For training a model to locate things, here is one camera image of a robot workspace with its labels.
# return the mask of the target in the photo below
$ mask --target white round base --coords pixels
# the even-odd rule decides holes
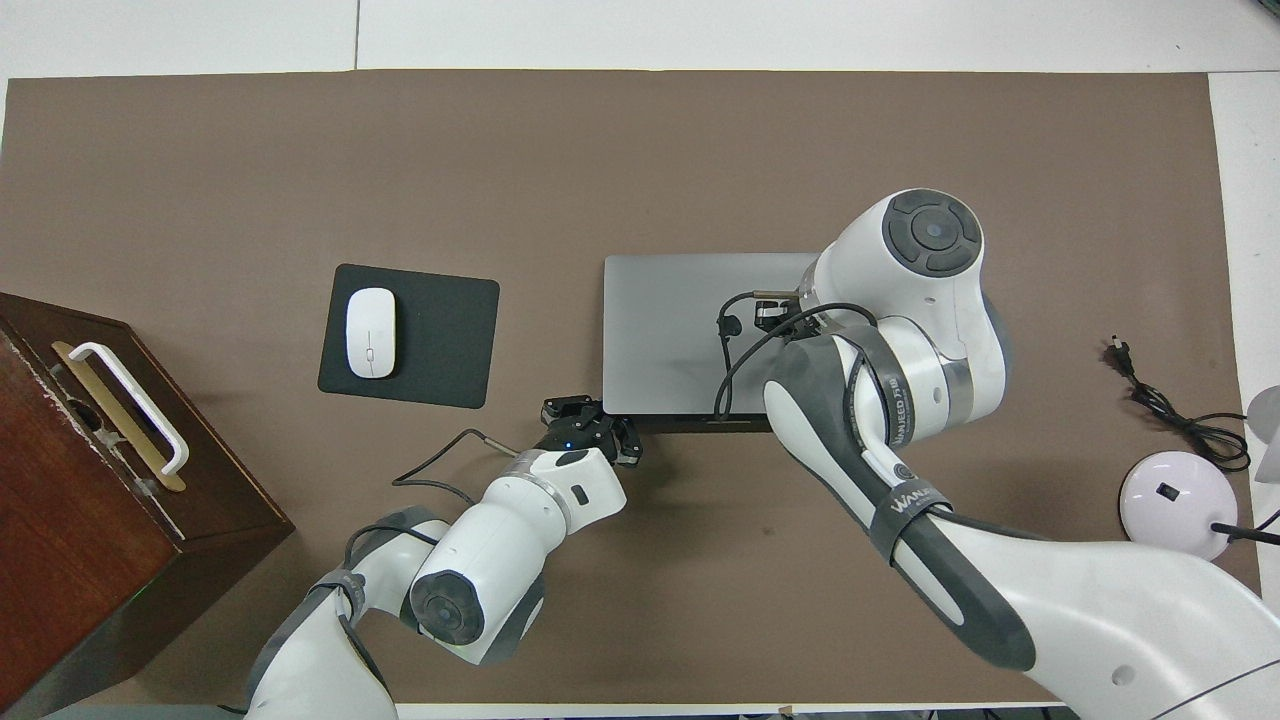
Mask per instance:
[[[1120,489],[1120,523],[1129,539],[1213,560],[1226,536],[1211,523],[1234,525],[1235,493],[1226,475],[1199,455],[1157,452],[1129,470]]]

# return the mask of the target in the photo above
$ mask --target computer mouse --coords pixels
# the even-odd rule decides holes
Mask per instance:
[[[347,301],[347,364],[367,379],[396,369],[396,296],[385,287],[357,290]]]

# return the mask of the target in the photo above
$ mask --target wooden cabinet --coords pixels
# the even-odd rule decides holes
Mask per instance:
[[[4,720],[131,676],[292,529],[128,325],[0,293]]]

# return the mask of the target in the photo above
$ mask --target brown table mat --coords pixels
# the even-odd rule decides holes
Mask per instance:
[[[904,455],[961,511],[1059,539],[1120,539],[1125,471],[1184,448],[1103,338],[1179,407],[1239,407],[1203,76],[358,72],[8,99],[0,288],[132,323],[298,527],[104,700],[234,701],[348,533],[461,510],[389,478],[467,425],[530,443],[544,397],[598,392],[609,254],[819,251],[890,192],[957,195],[1016,365],[995,415]],[[498,281],[486,406],[321,393],[339,263]],[[772,437],[646,442],[627,509],[552,556],[513,661],[361,625],[398,701],[1047,697],[952,638]],[[503,464],[476,446],[435,477],[480,492]],[[1220,564],[1257,588],[1248,544]]]

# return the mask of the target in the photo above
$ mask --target drawer handle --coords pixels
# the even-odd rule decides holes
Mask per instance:
[[[115,379],[124,386],[124,389],[133,397],[133,401],[138,404],[138,407],[146,414],[151,420],[151,424],[160,430],[160,434],[169,441],[169,447],[173,448],[173,459],[170,459],[161,473],[172,475],[178,471],[179,468],[187,464],[187,457],[191,456],[191,451],[187,448],[187,441],[182,439],[178,430],[173,427],[173,423],[164,416],[164,413],[156,407],[156,404],[151,401],[151,397],[142,389],[138,380],[133,379],[133,374],[120,363],[120,359],[111,352],[111,348],[99,343],[99,342],[86,342],[68,352],[68,357],[76,361],[83,361],[90,355],[97,355],[102,359],[102,364],[106,365],[108,370],[115,375]]]

